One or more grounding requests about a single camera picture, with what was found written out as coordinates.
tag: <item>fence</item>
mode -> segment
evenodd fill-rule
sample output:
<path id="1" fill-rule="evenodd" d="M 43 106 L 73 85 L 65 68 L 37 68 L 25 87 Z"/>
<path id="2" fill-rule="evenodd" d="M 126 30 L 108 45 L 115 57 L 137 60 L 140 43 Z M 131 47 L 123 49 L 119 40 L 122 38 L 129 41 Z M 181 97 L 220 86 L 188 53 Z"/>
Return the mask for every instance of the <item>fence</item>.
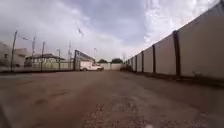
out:
<path id="1" fill-rule="evenodd" d="M 0 42 L 0 72 L 63 71 L 74 69 L 71 57 L 67 60 L 62 58 L 60 49 L 53 50 L 55 53 L 46 53 L 46 51 L 50 51 L 49 49 L 52 48 L 43 43 L 42 54 L 27 55 L 26 48 L 14 49 L 12 54 L 12 48 Z"/>
<path id="2" fill-rule="evenodd" d="M 126 61 L 135 72 L 224 79 L 224 3 Z"/>

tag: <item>ground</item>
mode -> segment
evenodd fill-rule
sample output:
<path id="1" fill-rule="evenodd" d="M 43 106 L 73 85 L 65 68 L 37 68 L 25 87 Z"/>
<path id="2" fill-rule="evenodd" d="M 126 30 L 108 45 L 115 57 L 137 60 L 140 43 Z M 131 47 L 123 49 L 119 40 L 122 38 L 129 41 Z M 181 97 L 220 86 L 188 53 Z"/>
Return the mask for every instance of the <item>ground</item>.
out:
<path id="1" fill-rule="evenodd" d="M 221 128 L 222 94 L 112 71 L 0 76 L 12 128 Z"/>

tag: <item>dirt ground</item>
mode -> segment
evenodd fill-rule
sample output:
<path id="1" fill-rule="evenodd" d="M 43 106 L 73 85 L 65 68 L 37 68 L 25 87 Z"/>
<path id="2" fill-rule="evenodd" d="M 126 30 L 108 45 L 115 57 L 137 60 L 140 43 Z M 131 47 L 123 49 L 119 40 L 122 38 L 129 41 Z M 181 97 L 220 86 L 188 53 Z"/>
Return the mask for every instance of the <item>dirt ground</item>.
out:
<path id="1" fill-rule="evenodd" d="M 223 128 L 220 88 L 123 72 L 0 76 L 12 128 Z"/>

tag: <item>tree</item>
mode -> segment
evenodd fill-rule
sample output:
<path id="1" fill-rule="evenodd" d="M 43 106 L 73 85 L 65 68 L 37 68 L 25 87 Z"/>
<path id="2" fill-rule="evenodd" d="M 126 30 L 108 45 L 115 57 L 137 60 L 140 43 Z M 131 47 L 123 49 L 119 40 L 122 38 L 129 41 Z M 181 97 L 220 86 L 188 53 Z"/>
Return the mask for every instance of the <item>tree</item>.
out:
<path id="1" fill-rule="evenodd" d="M 120 58 L 114 58 L 112 59 L 111 63 L 119 64 L 119 63 L 123 63 L 123 60 L 121 60 Z"/>
<path id="2" fill-rule="evenodd" d="M 104 60 L 104 59 L 100 59 L 99 61 L 98 61 L 98 63 L 108 63 L 106 60 Z"/>

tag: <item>gray wall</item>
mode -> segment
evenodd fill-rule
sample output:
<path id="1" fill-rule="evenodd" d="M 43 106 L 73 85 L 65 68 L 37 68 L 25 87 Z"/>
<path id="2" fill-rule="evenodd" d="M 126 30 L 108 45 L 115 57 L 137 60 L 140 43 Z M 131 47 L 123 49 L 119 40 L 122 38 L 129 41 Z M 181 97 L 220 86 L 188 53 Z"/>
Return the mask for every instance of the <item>gray wall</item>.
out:
<path id="1" fill-rule="evenodd" d="M 135 56 L 132 58 L 133 59 L 133 64 L 132 64 L 132 69 L 133 71 L 136 71 L 136 67 L 135 67 Z"/>
<path id="2" fill-rule="evenodd" d="M 181 75 L 224 79 L 224 4 L 217 4 L 180 28 L 177 35 L 176 43 L 171 34 L 155 44 L 156 73 L 178 75 L 178 55 Z M 141 71 L 141 55 L 137 56 L 137 69 Z M 144 51 L 144 72 L 153 73 L 152 47 Z"/>
<path id="3" fill-rule="evenodd" d="M 137 55 L 137 72 L 142 72 L 142 53 Z"/>
<path id="4" fill-rule="evenodd" d="M 111 70 L 120 70 L 122 64 L 111 64 Z"/>
<path id="5" fill-rule="evenodd" d="M 156 72 L 161 74 L 175 75 L 176 58 L 173 36 L 169 35 L 157 44 L 156 48 Z"/>
<path id="6" fill-rule="evenodd" d="M 221 4 L 179 31 L 182 74 L 224 78 L 224 9 Z"/>
<path id="7" fill-rule="evenodd" d="M 153 72 L 152 47 L 149 47 L 144 51 L 144 72 Z"/>
<path id="8" fill-rule="evenodd" d="M 111 63 L 102 63 L 100 64 L 104 70 L 120 70 L 122 64 L 111 64 Z"/>
<path id="9" fill-rule="evenodd" d="M 103 67 L 104 70 L 110 70 L 110 68 L 111 68 L 110 63 L 105 63 L 105 64 L 102 63 L 102 64 L 100 64 L 100 66 Z"/>

